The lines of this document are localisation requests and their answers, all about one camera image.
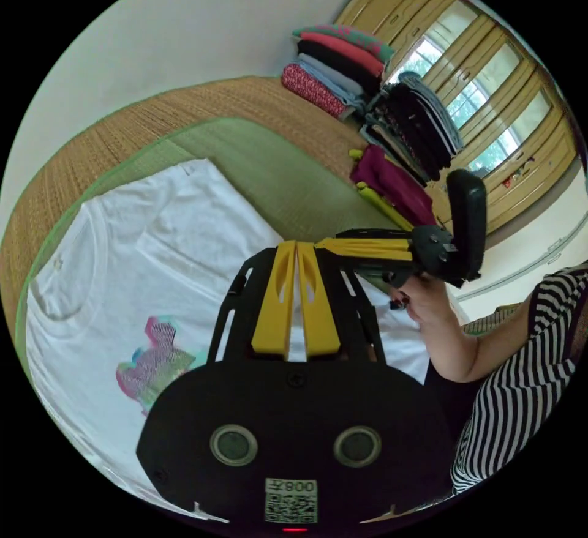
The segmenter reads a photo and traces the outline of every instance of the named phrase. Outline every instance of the yellow robot part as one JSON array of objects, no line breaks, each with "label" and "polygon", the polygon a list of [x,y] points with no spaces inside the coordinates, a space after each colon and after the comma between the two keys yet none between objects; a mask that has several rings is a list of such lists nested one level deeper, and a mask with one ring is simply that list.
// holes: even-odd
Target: yellow robot part
[{"label": "yellow robot part", "polygon": [[325,238],[315,246],[339,256],[412,261],[410,243],[405,238]]},{"label": "yellow robot part", "polygon": [[341,348],[337,327],[320,275],[314,244],[298,242],[298,272],[306,358],[336,354]]},{"label": "yellow robot part", "polygon": [[295,263],[296,242],[281,242],[251,341],[254,352],[279,355],[285,361],[290,351]]}]

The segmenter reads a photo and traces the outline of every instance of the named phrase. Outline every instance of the hand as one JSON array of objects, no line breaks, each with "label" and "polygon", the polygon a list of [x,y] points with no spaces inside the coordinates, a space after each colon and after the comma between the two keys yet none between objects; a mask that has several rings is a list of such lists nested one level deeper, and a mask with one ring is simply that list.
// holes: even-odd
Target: hand
[{"label": "hand", "polygon": [[454,317],[444,281],[423,274],[412,276],[401,289],[390,289],[390,298],[406,303],[409,316],[419,324],[432,325]]}]

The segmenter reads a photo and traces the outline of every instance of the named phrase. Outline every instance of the white wall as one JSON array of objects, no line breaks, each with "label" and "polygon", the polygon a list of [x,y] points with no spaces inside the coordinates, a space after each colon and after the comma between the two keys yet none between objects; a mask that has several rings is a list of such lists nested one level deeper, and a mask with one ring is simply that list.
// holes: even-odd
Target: white wall
[{"label": "white wall", "polygon": [[[558,239],[565,238],[578,225],[588,211],[588,195],[583,172],[578,173],[571,185],[556,201],[535,220],[516,234],[493,246],[484,254],[482,277],[466,283],[461,289],[453,289],[459,300],[466,294],[514,274],[532,264],[548,252]],[[508,285],[516,289],[515,283]]]},{"label": "white wall", "polygon": [[103,116],[169,89],[278,75],[292,30],[333,21],[349,0],[119,0],[51,69],[16,135],[0,190],[0,235],[28,182]]},{"label": "white wall", "polygon": [[588,223],[566,246],[560,256],[554,257],[516,281],[472,299],[459,302],[471,321],[490,315],[500,305],[518,304],[533,291],[545,275],[576,266],[588,258]]}]

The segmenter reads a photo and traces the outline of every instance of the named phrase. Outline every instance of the striped shirt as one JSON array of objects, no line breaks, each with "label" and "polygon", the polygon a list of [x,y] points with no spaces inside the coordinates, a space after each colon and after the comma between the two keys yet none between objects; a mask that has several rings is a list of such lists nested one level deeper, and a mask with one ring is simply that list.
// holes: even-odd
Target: striped shirt
[{"label": "striped shirt", "polygon": [[[535,287],[527,342],[480,386],[459,438],[451,470],[454,495],[512,460],[559,401],[575,370],[573,339],[587,294],[588,261]],[[585,333],[580,336],[586,341]]]}]

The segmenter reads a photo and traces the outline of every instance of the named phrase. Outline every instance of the pink folded shirt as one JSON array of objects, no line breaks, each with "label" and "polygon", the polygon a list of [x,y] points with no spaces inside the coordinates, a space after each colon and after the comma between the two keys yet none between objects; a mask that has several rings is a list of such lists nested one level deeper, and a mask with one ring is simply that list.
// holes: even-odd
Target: pink folded shirt
[{"label": "pink folded shirt", "polygon": [[369,71],[374,77],[381,77],[384,71],[384,63],[380,62],[373,54],[369,53],[363,48],[356,47],[354,44],[337,38],[329,36],[328,34],[321,34],[319,32],[302,32],[300,37],[303,40],[310,40],[311,42],[318,42],[324,47],[337,51],[347,58],[361,65],[364,69]]},{"label": "pink folded shirt", "polygon": [[347,111],[347,106],[335,97],[329,89],[310,73],[296,64],[290,64],[282,71],[282,85],[306,101],[325,110],[334,118]]}]

